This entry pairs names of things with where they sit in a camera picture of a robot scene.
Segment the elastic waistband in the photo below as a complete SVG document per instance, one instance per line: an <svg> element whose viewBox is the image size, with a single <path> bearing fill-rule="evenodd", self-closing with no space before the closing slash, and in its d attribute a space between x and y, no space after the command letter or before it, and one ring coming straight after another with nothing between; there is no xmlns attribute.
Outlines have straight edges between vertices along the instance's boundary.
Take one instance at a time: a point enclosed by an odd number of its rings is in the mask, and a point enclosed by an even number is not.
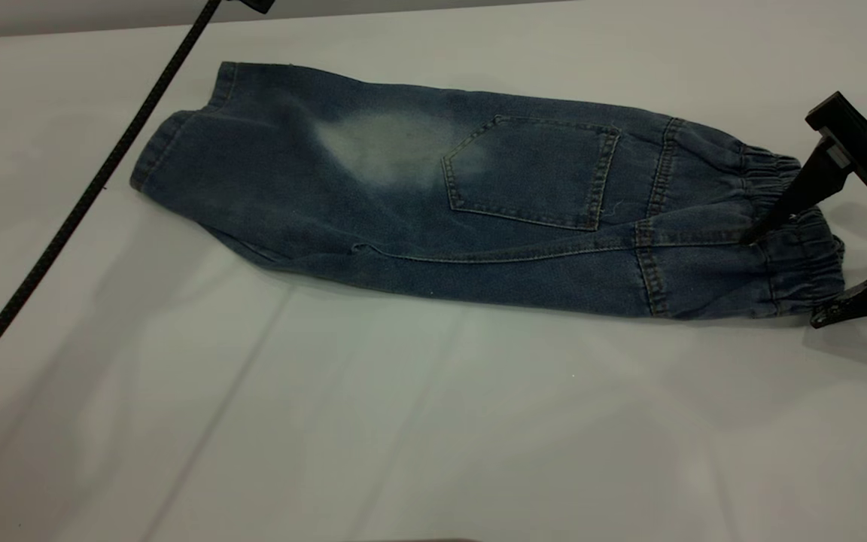
<svg viewBox="0 0 867 542"><path fill-rule="evenodd" d="M744 147L744 189L754 206L754 219L764 217L795 181L801 164L764 148ZM813 206L758 242L765 256L771 297L778 315L806 312L841 293L845 245L833 236Z"/></svg>

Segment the jeans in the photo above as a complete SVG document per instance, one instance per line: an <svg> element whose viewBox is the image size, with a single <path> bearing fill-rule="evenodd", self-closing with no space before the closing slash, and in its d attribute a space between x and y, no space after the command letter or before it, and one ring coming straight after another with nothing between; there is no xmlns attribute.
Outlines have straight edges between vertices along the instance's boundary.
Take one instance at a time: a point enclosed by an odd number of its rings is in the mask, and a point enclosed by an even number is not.
<svg viewBox="0 0 867 542"><path fill-rule="evenodd" d="M629 107L378 85L224 62L132 185L230 249L421 297L718 318L807 312L843 291L818 209L742 233L794 158Z"/></svg>

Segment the black cable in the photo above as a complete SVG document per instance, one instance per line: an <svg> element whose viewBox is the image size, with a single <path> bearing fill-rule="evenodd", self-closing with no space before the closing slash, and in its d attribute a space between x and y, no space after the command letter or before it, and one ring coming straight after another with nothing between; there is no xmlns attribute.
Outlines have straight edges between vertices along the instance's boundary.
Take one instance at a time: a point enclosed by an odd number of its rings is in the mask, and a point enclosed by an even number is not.
<svg viewBox="0 0 867 542"><path fill-rule="evenodd" d="M126 152L135 143L135 137L138 136L142 127L149 120L152 110L156 108L156 104L163 97L166 88L169 88L169 83L172 82L176 72L179 72L179 66L183 65L183 61L190 54L190 51L193 50L193 45L196 44L196 40L199 40L203 29L206 28L210 19L213 18L213 14L216 13L216 9L220 6L221 1L223 0L208 0L206 2L202 13L196 18L196 22L193 23L193 28L190 28L189 34L186 34L186 38L184 38L182 44L179 44L179 48L176 49L175 54L169 59L169 64L166 65L163 74L159 76L159 80L156 81L152 90L149 90L149 96L142 103L142 106L138 108L138 113L135 113L135 117L126 128L123 137L117 142L116 147L113 147L109 157L106 158L102 167L99 168L99 172L94 176L93 182L89 183L86 191L83 192L78 202L76 202L75 207L72 207L72 212L69 212L69 216L66 217L65 222L59 227L58 233L49 241L49 245L45 248L42 256L38 257L38 261L35 262L32 271L29 271L25 280L22 281L22 284L11 296L11 299L9 299L9 303L6 303L6 306L0 312L0 339L3 333L9 329L11 322L18 315L18 312L21 311L22 306L25 306L25 303L32 297L32 293L38 287L39 282L42 281L49 268L55 263L62 248L65 247L65 244L68 243L69 238L75 232L76 227L79 227L79 223L82 222L83 217L89 212L89 208L96 202L96 198L106 186L106 182L109 181L113 172L116 172L116 168L123 161Z"/></svg>

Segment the white table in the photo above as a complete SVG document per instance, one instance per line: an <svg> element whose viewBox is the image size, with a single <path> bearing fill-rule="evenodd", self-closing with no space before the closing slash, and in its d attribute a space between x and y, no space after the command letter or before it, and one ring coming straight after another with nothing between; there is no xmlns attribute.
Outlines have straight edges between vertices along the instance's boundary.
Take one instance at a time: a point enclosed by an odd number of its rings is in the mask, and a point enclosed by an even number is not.
<svg viewBox="0 0 867 542"><path fill-rule="evenodd" d="M0 38L0 308L185 28ZM214 24L222 59L635 105L805 158L867 2L599 0ZM127 185L0 343L0 540L867 540L867 319L673 323L269 274ZM825 204L867 277L867 190Z"/></svg>

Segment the back pocket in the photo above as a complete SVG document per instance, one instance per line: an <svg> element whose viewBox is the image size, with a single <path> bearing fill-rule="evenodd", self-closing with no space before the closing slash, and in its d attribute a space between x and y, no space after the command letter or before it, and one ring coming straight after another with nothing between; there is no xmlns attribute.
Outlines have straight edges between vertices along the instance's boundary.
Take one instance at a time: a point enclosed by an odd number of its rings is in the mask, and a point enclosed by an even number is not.
<svg viewBox="0 0 867 542"><path fill-rule="evenodd" d="M451 209L598 229L620 130L499 114L443 158Z"/></svg>

